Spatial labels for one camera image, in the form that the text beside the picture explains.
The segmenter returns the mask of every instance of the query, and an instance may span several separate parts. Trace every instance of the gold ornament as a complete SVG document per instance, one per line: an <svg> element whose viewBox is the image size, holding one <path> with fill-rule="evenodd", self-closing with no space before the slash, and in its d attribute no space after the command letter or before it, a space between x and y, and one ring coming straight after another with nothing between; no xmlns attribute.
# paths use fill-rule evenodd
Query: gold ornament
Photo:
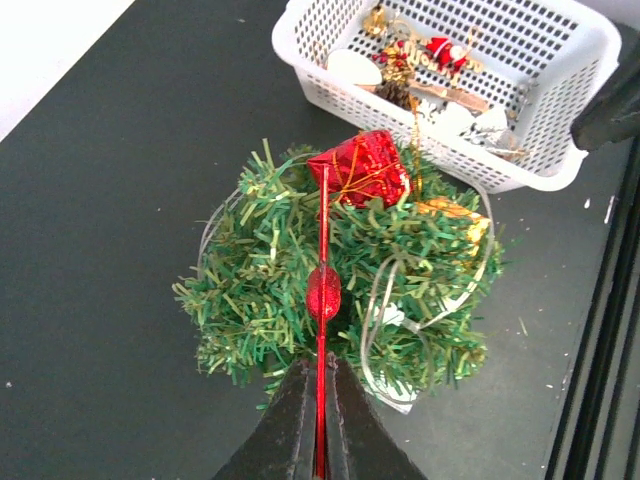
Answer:
<svg viewBox="0 0 640 480"><path fill-rule="evenodd" d="M367 18L362 22L362 28L372 37L383 35L388 25L381 3L373 7Z"/></svg>
<svg viewBox="0 0 640 480"><path fill-rule="evenodd" d="M407 57L402 51L403 41L394 42L386 47L379 55L374 56L374 60L378 57L381 61L386 61L386 65L382 68L382 78L386 82L396 82L406 85L415 74L413 67L407 62Z"/></svg>

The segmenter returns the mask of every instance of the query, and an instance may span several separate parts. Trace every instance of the artificial pine branch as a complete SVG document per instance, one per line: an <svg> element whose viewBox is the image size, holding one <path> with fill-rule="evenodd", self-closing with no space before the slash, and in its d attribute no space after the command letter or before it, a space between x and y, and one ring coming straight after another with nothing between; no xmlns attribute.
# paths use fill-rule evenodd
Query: artificial pine branch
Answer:
<svg viewBox="0 0 640 480"><path fill-rule="evenodd" d="M398 148L415 174L412 152ZM244 384L259 366L274 377L268 390L275 391L295 359L315 354L316 325L307 313L305 292L318 264L319 204L303 156L313 149L288 150L278 168L267 145L265 150L263 157L253 154L240 177L243 198L219 220L202 259L202 280L182 279L173 289L199 329L199 367ZM420 168L424 198L445 196L469 210L478 208L475 192L457 192L427 158ZM420 214L410 203L386 210L380 199L365 209L334 204L330 224L330 258L342 279L345 302L329 323L328 348L346 358L364 381L359 357L363 312L384 259L398 253L422 258L407 261L398 272L391 301L407 318L424 321L441 311L446 297L465 291L482 250L471 254L468 218ZM482 335L471 330L471 312L502 271L502 247L496 243L494 248L480 288L460 310L424 331L428 348L404 327L379 330L369 360L374 375L396 388L422 391L432 383L471 376L482 366L486 346Z"/></svg>

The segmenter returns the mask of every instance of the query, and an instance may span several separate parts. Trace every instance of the red bauble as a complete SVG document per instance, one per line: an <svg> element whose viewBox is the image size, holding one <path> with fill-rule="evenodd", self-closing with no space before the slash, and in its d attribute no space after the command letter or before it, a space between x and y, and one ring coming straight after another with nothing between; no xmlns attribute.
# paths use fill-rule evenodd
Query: red bauble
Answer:
<svg viewBox="0 0 640 480"><path fill-rule="evenodd" d="M327 270L326 283L327 290L325 295L325 313L326 319L331 320L340 310L341 292L340 277L331 267L325 267ZM311 316L320 321L320 290L322 288L322 267L316 268L309 275L309 284L307 286L307 309Z"/></svg>

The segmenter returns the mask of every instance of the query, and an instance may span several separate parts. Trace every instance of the black object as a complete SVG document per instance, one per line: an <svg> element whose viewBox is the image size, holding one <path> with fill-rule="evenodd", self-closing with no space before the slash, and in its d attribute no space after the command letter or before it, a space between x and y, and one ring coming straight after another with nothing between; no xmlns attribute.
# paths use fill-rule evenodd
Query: black object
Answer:
<svg viewBox="0 0 640 480"><path fill-rule="evenodd" d="M585 367L587 352L593 338L595 350L588 365L586 382L572 381L569 386L565 407L554 441L548 469L547 480L556 478L584 479L588 477L590 460L595 453L596 428L603 416L606 416L605 435L600 446L600 453L595 465L596 477L602 478L607 457L610 451L612 422L618 408L620 383L624 381L627 364L630 358L631 344L635 335L638 320L638 303L631 309L627 331L624 337L630 337L623 347L622 360L619 366L618 379L614 386L612 400L605 401L608 379L616 372L612 370L613 357L617 348L621 324L625 317L626 307L640 292L630 288L632 271L638 258L640 243L640 138L634 141L630 161L624 180L618 192L618 205L613 217L611 233L605 247L605 254L598 275L591 308L587 317L583 339L574 367L574 377L578 380ZM578 404L579 395L582 402ZM638 428L633 438L638 437ZM631 448L637 441L632 441ZM628 456L627 471L635 468L635 451Z"/></svg>
<svg viewBox="0 0 640 480"><path fill-rule="evenodd" d="M296 362L249 439L213 480L311 480L316 371ZM327 463L330 480L426 480L376 418L349 364L329 355Z"/></svg>
<svg viewBox="0 0 640 480"><path fill-rule="evenodd" d="M589 152L640 133L640 40L573 121L576 146Z"/></svg>

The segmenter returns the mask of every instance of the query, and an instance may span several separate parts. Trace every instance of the red gift box ornament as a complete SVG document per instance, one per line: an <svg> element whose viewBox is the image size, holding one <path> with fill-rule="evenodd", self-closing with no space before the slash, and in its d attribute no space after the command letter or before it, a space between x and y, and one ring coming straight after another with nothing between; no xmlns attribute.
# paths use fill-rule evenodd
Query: red gift box ornament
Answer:
<svg viewBox="0 0 640 480"><path fill-rule="evenodd" d="M376 197L390 207L411 193L411 179L386 130L360 133L307 163L318 185L328 164L329 193L340 193L338 201L358 208Z"/></svg>

